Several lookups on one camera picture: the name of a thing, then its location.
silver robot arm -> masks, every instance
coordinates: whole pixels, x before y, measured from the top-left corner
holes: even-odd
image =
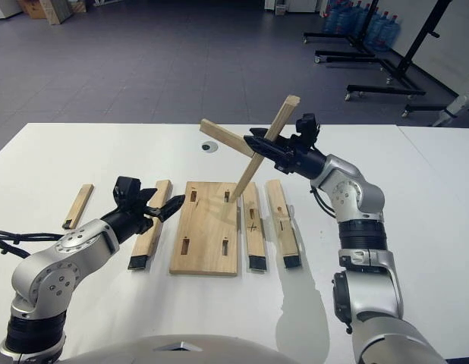
[[[146,206],[156,189],[140,190],[140,181],[119,177],[113,191],[118,207],[69,232],[54,246],[25,258],[12,275],[15,298],[0,363],[50,364],[65,344],[66,311],[78,284],[104,266],[133,234],[164,221],[180,209],[184,195],[160,209]]]
[[[383,224],[385,197],[351,163],[316,147],[319,125],[313,114],[297,121],[290,139],[264,139],[265,129],[252,129],[244,139],[254,152],[270,158],[275,168],[310,180],[312,192],[325,192],[338,222],[341,249],[334,275],[335,315],[352,334],[357,364],[444,364],[446,361],[418,330],[402,319],[403,299],[393,254]]]

wooden slat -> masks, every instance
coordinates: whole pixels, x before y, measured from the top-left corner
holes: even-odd
[[[207,119],[201,120],[199,130],[213,139],[218,140],[220,143],[239,151],[239,153],[245,154],[250,158],[253,157],[253,150],[251,150],[250,146],[248,146],[242,136],[225,129],[224,127],[220,127]]]
[[[288,119],[290,118],[292,112],[295,110],[300,101],[301,99],[298,96],[287,96],[287,99],[285,99],[284,103],[282,104],[282,107],[275,116],[272,125],[270,125],[270,128],[266,132],[265,139],[271,141],[276,139],[285,124],[287,124]],[[258,167],[262,164],[262,161],[263,157],[260,154],[255,153],[250,161],[250,164],[247,166],[247,169],[241,176],[240,181],[236,185],[236,189],[234,190],[233,196],[231,197],[233,201],[243,193],[244,189],[250,183],[251,178],[257,171]]]
[[[260,202],[257,186],[254,182],[250,182],[243,192],[243,210],[250,268],[265,271],[266,256],[260,218]]]
[[[266,183],[270,212],[273,218],[273,225],[280,246],[280,253],[283,256],[285,267],[292,268],[300,265],[300,256],[294,230],[288,214],[287,202],[283,193],[280,180],[269,180]]]
[[[157,192],[149,201],[149,206],[162,207],[167,201],[172,189],[170,180],[160,180],[156,183]],[[156,250],[156,244],[162,231],[162,222],[158,218],[152,218],[153,226],[145,233],[138,235],[134,249],[131,253],[128,269],[144,269],[146,261]]]
[[[187,182],[170,272],[175,275],[236,275],[237,205],[229,202],[235,184]]]
[[[88,199],[93,192],[94,186],[92,184],[84,184],[80,192],[77,194],[76,199],[69,210],[68,216],[66,216],[65,222],[62,225],[63,229],[74,229],[83,214],[84,207],[86,206]]]

black end cap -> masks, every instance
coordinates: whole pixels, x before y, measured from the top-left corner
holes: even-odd
[[[295,268],[302,265],[300,256],[284,256],[283,262],[286,268]]]
[[[128,264],[128,269],[133,271],[138,271],[145,269],[146,261],[149,259],[149,256],[132,256],[130,257],[130,263]]]
[[[250,269],[257,271],[266,271],[266,258],[264,256],[248,256],[250,260]]]
[[[66,220],[64,222],[64,224],[62,225],[62,228],[65,229],[65,230],[71,229],[71,222],[73,222],[71,219]]]

white wall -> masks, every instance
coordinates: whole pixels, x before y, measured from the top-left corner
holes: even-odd
[[[401,33],[393,49],[404,55],[425,23],[436,0],[380,0],[379,9],[398,15]],[[469,90],[469,0],[453,0],[413,60],[457,93]]]

wooden frame piece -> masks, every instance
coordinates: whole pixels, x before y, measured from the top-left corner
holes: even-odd
[[[170,180],[160,180],[156,183],[156,189],[157,192],[150,199],[149,206],[160,208],[164,206],[170,195],[172,183]],[[153,226],[145,233],[137,236],[128,264],[130,270],[145,269],[148,259],[156,251],[163,223],[158,218],[152,218],[152,220]]]
[[[69,230],[76,228],[88,199],[93,192],[93,188],[94,186],[92,184],[84,184],[81,187],[80,192],[77,194],[76,199],[69,210],[68,216],[66,216],[65,222],[62,224],[63,229]]]
[[[280,180],[269,180],[266,183],[266,192],[285,267],[298,267],[301,265],[301,256],[297,240],[295,239],[294,229],[291,226],[287,202],[285,201]]]
[[[270,125],[270,128],[266,132],[266,139],[271,141],[276,139],[285,124],[287,124],[288,119],[300,101],[301,99],[298,96],[287,96],[287,99],[285,99],[282,107],[275,116],[272,125]],[[235,201],[243,193],[244,189],[250,183],[251,178],[253,178],[253,175],[257,171],[258,167],[262,164],[263,159],[264,157],[258,153],[253,155],[250,164],[247,166],[247,169],[245,169],[243,175],[241,176],[238,184],[236,185],[236,189],[234,189],[234,192],[231,196],[231,201]]]
[[[173,275],[238,273],[235,184],[187,182],[169,271]]]
[[[250,146],[248,146],[247,142],[244,141],[242,136],[225,129],[224,127],[220,127],[212,121],[202,119],[199,130],[213,139],[218,140],[220,143],[239,151],[239,153],[245,154],[247,157],[251,158],[253,157],[253,154],[255,154],[254,151],[251,150]]]
[[[243,192],[243,212],[250,268],[257,271],[266,271],[260,200],[254,182],[250,182]]]

